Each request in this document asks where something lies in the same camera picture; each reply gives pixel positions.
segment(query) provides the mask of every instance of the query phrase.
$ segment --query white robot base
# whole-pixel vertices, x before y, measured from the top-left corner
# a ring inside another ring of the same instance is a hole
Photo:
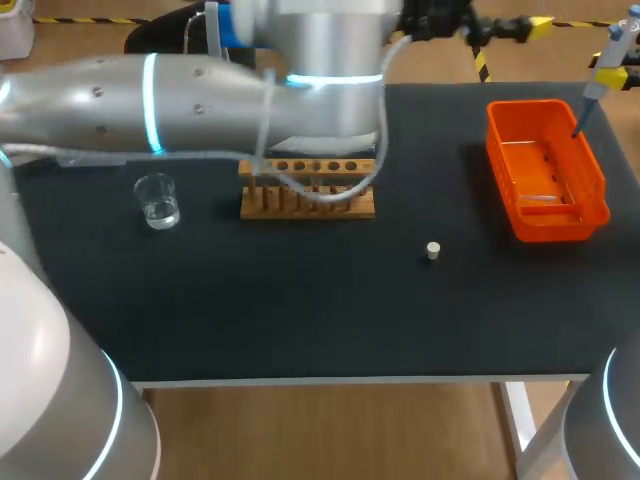
[[[0,285],[0,478],[155,479],[151,409],[3,243]]]

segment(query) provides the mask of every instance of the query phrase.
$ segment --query wooden floor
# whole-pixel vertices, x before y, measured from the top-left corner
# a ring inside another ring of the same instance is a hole
[[[40,17],[153,18],[181,0],[36,0]],[[631,0],[477,0],[486,15],[554,15],[615,20]],[[28,71],[87,55],[119,53],[132,27],[38,25]],[[583,81],[606,30],[556,29],[529,45],[485,49],[494,81]],[[263,54],[261,65],[276,61]],[[478,75],[459,39],[412,45],[392,82],[467,83]],[[640,94],[610,93],[603,106],[635,172],[640,173]],[[528,385],[540,424],[561,384]],[[163,439],[161,480],[512,479],[489,385],[350,386],[164,390],[154,395]],[[554,480],[565,478],[561,471]]]

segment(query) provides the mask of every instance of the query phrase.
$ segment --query clear glass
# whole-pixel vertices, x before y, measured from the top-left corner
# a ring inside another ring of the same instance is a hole
[[[167,230],[180,221],[180,210],[173,179],[163,173],[147,175],[133,187],[149,226]]]

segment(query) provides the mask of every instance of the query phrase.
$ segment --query robotic arm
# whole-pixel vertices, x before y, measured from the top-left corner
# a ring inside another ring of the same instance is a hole
[[[472,45],[492,36],[526,41],[535,28],[525,17],[478,19],[471,0],[406,1],[404,9],[401,0],[235,0],[232,8],[242,44],[283,55],[291,70],[286,85],[192,55],[104,56],[5,75],[0,144],[151,158],[250,155],[259,143],[263,151],[312,155],[362,151],[378,141],[380,48],[398,24],[414,40],[461,29]]]

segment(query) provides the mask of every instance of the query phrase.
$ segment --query white table leg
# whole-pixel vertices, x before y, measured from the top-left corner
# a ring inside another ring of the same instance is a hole
[[[579,382],[573,382],[516,462],[518,480],[542,480],[562,456],[564,412]]]

